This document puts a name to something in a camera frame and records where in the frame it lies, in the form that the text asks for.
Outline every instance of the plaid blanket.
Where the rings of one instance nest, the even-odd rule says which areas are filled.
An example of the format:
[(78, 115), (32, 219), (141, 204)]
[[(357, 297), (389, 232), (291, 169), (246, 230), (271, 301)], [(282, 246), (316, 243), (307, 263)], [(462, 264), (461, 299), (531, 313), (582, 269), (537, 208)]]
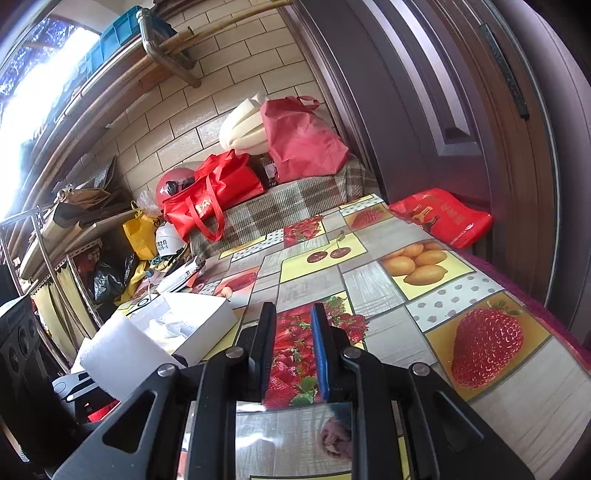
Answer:
[[(193, 230), (189, 234), (191, 253), (212, 257), (370, 193), (379, 194), (378, 183), (351, 155), (336, 175), (291, 181), (226, 210), (226, 228), (219, 242), (211, 243), (198, 229)], [(215, 230), (214, 218), (204, 223)]]

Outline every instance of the red shopping bag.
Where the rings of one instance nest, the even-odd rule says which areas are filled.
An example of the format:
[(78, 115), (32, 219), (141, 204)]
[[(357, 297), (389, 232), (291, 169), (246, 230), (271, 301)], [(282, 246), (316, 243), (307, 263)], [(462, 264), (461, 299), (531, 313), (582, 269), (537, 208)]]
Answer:
[[(304, 105), (300, 99), (313, 100), (314, 105)], [(319, 105), (308, 96), (263, 103), (261, 116), (279, 183), (334, 175), (347, 161), (348, 147), (313, 113)]]
[(468, 208), (442, 189), (415, 193), (390, 205), (389, 209), (456, 248), (469, 247), (486, 235), (492, 226), (492, 217), (488, 213)]
[[(163, 201), (164, 218), (186, 242), (198, 227), (208, 240), (218, 241), (225, 227), (223, 210), (253, 198), (265, 190), (248, 166), (247, 153), (234, 150), (210, 155), (195, 171), (195, 183)], [(203, 220), (215, 215), (217, 230), (211, 232)]]

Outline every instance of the metal screw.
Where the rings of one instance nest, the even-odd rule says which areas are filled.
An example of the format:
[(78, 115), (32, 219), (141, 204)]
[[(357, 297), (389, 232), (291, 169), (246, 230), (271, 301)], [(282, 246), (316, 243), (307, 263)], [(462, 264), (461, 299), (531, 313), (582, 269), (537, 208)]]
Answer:
[(161, 377), (170, 377), (176, 371), (176, 369), (176, 365), (162, 364), (158, 367), (158, 375)]
[(413, 373), (419, 377), (426, 377), (430, 371), (431, 369), (427, 364), (419, 362), (413, 365)]
[(343, 355), (347, 358), (359, 358), (361, 356), (361, 349), (354, 346), (348, 346), (343, 351)]
[(231, 346), (226, 350), (226, 356), (228, 358), (240, 358), (244, 354), (244, 348), (241, 346)]

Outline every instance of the pink bag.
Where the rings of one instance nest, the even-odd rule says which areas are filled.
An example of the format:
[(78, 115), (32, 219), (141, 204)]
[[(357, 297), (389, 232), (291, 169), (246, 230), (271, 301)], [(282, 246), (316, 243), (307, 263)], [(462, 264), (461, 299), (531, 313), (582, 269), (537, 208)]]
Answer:
[[(314, 105), (304, 105), (300, 99), (313, 100)], [(261, 116), (279, 183), (334, 175), (345, 164), (349, 149), (328, 124), (313, 113), (319, 105), (318, 100), (308, 96), (263, 103)]]

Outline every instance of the black plastic bag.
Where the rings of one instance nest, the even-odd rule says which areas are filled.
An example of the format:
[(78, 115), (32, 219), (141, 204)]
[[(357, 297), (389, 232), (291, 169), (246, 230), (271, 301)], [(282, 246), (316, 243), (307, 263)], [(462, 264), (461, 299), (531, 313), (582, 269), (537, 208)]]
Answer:
[(134, 271), (134, 255), (125, 258), (123, 271), (100, 259), (95, 267), (94, 291), (92, 292), (95, 302), (113, 301), (115, 297), (121, 295)]

